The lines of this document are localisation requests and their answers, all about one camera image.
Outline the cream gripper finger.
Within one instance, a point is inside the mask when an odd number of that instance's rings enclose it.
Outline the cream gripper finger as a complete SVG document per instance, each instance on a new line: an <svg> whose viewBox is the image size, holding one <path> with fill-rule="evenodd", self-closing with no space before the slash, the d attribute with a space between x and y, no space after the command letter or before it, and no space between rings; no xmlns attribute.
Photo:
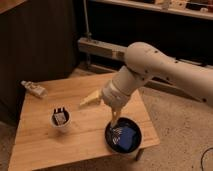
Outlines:
<svg viewBox="0 0 213 171"><path fill-rule="evenodd" d="M99 105L101 103L101 92L96 90L85 97L79 104L80 107L85 107L89 105Z"/></svg>
<svg viewBox="0 0 213 171"><path fill-rule="evenodd" d="M117 124L118 119L120 118L121 110L120 109L116 109L116 110L112 109L111 113L112 113L112 119L111 119L111 122L110 122L110 126L114 127Z"/></svg>

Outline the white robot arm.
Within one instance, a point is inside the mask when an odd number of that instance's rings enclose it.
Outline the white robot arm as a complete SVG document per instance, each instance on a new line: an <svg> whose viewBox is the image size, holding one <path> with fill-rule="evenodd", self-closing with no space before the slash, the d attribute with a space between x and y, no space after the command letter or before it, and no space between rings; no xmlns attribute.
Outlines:
<svg viewBox="0 0 213 171"><path fill-rule="evenodd" d="M213 69L177 61L144 42L129 45L124 61L125 66L103 88L85 97L80 107L99 105L103 101L111 108L111 125L115 126L134 91L153 77L166 80L213 107Z"/></svg>

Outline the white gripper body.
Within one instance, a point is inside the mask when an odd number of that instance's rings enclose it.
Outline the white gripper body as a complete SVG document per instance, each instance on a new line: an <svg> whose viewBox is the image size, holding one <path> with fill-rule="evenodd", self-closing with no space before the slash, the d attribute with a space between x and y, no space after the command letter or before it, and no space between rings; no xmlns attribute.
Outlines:
<svg viewBox="0 0 213 171"><path fill-rule="evenodd" d="M104 103L113 110L121 110L131 98L131 88L126 83L108 81L101 90Z"/></svg>

